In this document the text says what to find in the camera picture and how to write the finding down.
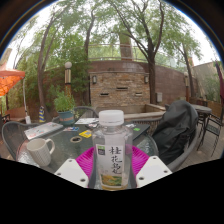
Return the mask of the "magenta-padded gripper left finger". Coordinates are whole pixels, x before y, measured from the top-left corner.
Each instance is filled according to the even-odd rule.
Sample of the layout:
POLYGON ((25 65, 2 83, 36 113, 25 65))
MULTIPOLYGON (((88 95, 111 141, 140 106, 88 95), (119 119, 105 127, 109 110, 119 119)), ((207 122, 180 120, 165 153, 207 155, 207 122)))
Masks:
POLYGON ((96 184, 93 159, 94 148, 91 147, 76 159, 67 159, 55 172, 55 175, 78 186, 93 189, 96 184))

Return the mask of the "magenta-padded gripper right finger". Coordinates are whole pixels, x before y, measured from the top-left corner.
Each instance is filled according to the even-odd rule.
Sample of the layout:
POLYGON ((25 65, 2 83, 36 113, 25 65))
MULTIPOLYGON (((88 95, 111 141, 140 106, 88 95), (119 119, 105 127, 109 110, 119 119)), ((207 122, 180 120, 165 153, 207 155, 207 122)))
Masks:
POLYGON ((158 156, 148 156, 135 146, 132 150, 131 189, 146 186, 172 173, 158 156))

